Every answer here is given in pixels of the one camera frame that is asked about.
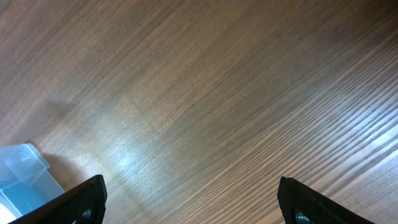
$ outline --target translucent container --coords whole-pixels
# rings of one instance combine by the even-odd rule
[[[9,223],[65,191],[31,144],[0,147],[0,224]]]

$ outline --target clear plastic box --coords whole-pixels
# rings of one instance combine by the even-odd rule
[[[9,223],[65,191],[31,144],[0,147],[0,224]]]

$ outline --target light blue plastic bin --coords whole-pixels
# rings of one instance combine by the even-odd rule
[[[65,191],[31,144],[0,147],[0,224],[9,223]]]

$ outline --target plastic container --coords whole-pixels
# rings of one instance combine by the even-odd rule
[[[0,147],[0,224],[9,223],[65,191],[31,144]]]

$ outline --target wood grain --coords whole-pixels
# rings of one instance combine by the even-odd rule
[[[396,1],[23,1],[0,14],[0,144],[105,223],[282,223],[282,175],[398,220]]]

